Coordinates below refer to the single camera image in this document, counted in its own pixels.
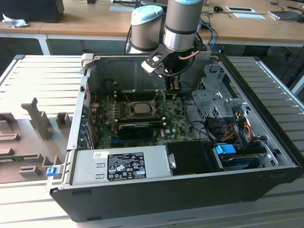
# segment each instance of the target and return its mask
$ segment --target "power supply label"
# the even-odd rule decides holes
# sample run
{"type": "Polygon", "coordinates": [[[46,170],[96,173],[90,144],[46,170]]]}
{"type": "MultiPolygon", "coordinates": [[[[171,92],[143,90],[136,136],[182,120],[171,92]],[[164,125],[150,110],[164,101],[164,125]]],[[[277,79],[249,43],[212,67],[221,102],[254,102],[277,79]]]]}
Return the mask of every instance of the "power supply label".
{"type": "Polygon", "coordinates": [[[109,181],[146,178],[143,152],[108,155],[109,181]]]}

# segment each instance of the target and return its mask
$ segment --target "desk leg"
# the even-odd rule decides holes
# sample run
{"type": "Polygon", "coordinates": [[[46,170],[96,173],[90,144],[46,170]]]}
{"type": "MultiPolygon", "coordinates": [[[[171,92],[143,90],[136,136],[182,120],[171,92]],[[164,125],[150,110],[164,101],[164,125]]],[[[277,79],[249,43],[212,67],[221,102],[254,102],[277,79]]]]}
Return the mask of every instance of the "desk leg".
{"type": "Polygon", "coordinates": [[[80,40],[80,47],[82,51],[86,51],[85,41],[83,39],[80,40]]]}
{"type": "Polygon", "coordinates": [[[299,92],[304,88],[304,75],[302,78],[298,81],[298,83],[294,86],[291,92],[293,92],[294,95],[298,95],[299,92]]]}
{"type": "Polygon", "coordinates": [[[48,38],[46,34],[37,34],[36,39],[39,41],[42,53],[44,55],[52,55],[52,49],[48,43],[48,38]]]}

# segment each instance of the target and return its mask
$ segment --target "blue latch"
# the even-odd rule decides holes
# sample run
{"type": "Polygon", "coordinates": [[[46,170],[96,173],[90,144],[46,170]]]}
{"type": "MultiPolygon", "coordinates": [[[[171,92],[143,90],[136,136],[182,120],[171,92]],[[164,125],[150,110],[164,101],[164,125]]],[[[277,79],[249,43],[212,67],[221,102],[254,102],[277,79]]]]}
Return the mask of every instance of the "blue latch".
{"type": "Polygon", "coordinates": [[[54,177],[54,176],[59,176],[59,167],[49,167],[47,169],[47,176],[48,177],[54,177]]]}
{"type": "Polygon", "coordinates": [[[220,144],[215,149],[218,154],[237,153],[232,144],[220,144]]]}

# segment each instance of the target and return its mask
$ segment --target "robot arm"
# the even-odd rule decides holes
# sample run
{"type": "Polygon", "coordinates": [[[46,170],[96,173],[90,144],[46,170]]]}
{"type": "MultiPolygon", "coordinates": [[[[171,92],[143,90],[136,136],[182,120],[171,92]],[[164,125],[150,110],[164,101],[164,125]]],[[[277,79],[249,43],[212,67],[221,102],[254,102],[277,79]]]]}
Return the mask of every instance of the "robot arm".
{"type": "Polygon", "coordinates": [[[202,5],[203,0],[169,0],[167,14],[159,6],[142,6],[132,13],[130,53],[150,53],[142,67],[164,77],[167,89],[176,89],[180,74],[200,52],[195,36],[202,5]]]}

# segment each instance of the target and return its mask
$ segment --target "motherboard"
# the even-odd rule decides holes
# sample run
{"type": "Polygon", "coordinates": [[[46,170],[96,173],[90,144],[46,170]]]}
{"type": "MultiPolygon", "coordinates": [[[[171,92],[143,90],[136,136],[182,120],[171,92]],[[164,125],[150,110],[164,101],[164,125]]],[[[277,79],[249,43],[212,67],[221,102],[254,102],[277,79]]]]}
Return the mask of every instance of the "motherboard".
{"type": "Polygon", "coordinates": [[[163,145],[194,139],[183,115],[182,98],[166,99],[163,91],[140,97],[101,95],[95,106],[92,112],[95,112],[97,149],[163,145]]]}

